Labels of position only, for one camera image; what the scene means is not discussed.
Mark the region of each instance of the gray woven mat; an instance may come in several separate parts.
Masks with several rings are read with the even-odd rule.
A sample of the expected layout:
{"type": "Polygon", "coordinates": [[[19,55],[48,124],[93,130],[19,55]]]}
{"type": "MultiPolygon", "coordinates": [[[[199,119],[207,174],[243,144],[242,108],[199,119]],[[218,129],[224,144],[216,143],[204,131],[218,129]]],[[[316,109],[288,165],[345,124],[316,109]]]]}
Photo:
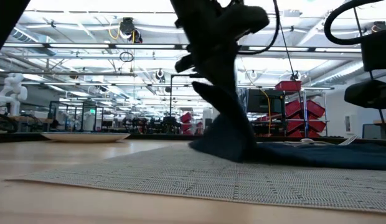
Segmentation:
{"type": "Polygon", "coordinates": [[[237,164],[185,145],[36,172],[12,180],[386,213],[386,171],[237,164]]]}

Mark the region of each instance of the ceiling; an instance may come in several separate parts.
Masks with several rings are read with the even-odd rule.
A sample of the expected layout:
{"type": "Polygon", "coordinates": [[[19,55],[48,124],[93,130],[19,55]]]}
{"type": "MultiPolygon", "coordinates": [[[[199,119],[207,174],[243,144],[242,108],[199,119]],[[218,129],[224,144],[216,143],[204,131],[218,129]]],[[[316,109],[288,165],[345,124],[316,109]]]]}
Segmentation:
{"type": "MultiPolygon", "coordinates": [[[[222,5],[229,3],[229,1],[224,0],[219,2],[222,5]]],[[[278,0],[282,12],[281,24],[287,46],[342,47],[326,39],[322,31],[322,24],[328,13],[343,2],[343,0],[278,0]],[[287,12],[293,10],[299,10],[300,15],[295,17],[286,16],[287,12]]],[[[268,45],[273,37],[276,24],[273,1],[246,0],[245,4],[263,7],[269,14],[271,23],[256,34],[243,37],[239,44],[246,46],[268,45]]],[[[386,22],[386,1],[359,8],[358,16],[363,31],[369,30],[375,21],[386,22]]],[[[124,17],[134,18],[134,24],[140,31],[144,44],[184,45],[189,43],[183,30],[174,27],[177,17],[169,0],[31,0],[16,26],[15,35],[9,36],[7,42],[21,43],[20,38],[15,37],[19,37],[18,35],[22,33],[31,38],[30,42],[128,44],[128,41],[122,37],[114,39],[117,34],[117,25],[124,17]]],[[[353,10],[343,13],[334,21],[332,32],[343,39],[359,35],[353,10]]],[[[278,36],[275,46],[284,47],[282,35],[278,36]]],[[[344,47],[360,49],[357,45],[344,47]]],[[[169,83],[171,74],[176,73],[175,63],[187,54],[185,50],[163,49],[56,48],[45,50],[50,50],[53,56],[48,56],[48,52],[37,52],[23,47],[4,47],[2,52],[12,53],[41,67],[49,67],[52,74],[59,72],[95,73],[91,76],[81,75],[77,80],[67,75],[41,75],[41,78],[48,82],[140,84],[158,83],[156,72],[159,69],[164,73],[165,83],[169,83]],[[120,53],[124,51],[133,54],[135,60],[133,62],[122,62],[120,53]],[[135,73],[136,76],[126,75],[131,72],[135,73]],[[97,73],[114,73],[114,75],[101,76],[97,73]]],[[[355,53],[324,52],[310,54],[307,52],[291,52],[293,70],[300,72],[304,83],[309,80],[316,80],[320,76],[325,79],[324,74],[332,73],[334,69],[353,60],[361,60],[360,50],[355,53]]],[[[0,54],[0,65],[5,71],[41,72],[37,67],[5,54],[0,54]]],[[[291,75],[287,54],[282,51],[266,52],[252,57],[238,57],[235,67],[239,85],[251,85],[251,82],[255,85],[275,85],[281,80],[289,80],[291,75]]],[[[173,79],[174,84],[188,84],[191,81],[192,79],[188,77],[175,77],[173,79]]],[[[81,91],[97,97],[104,95],[96,88],[90,88],[88,92],[88,86],[58,85],[57,87],[63,90],[81,91]]],[[[139,102],[143,105],[162,105],[166,102],[161,101],[161,99],[169,98],[169,93],[166,92],[165,87],[113,86],[111,88],[113,88],[110,90],[112,97],[125,96],[132,99],[147,99],[139,102]]],[[[178,106],[193,106],[195,108],[210,106],[204,102],[192,104],[191,101],[183,101],[182,98],[185,96],[197,96],[191,87],[173,89],[172,94],[177,99],[181,99],[175,104],[176,110],[178,106]]]]}

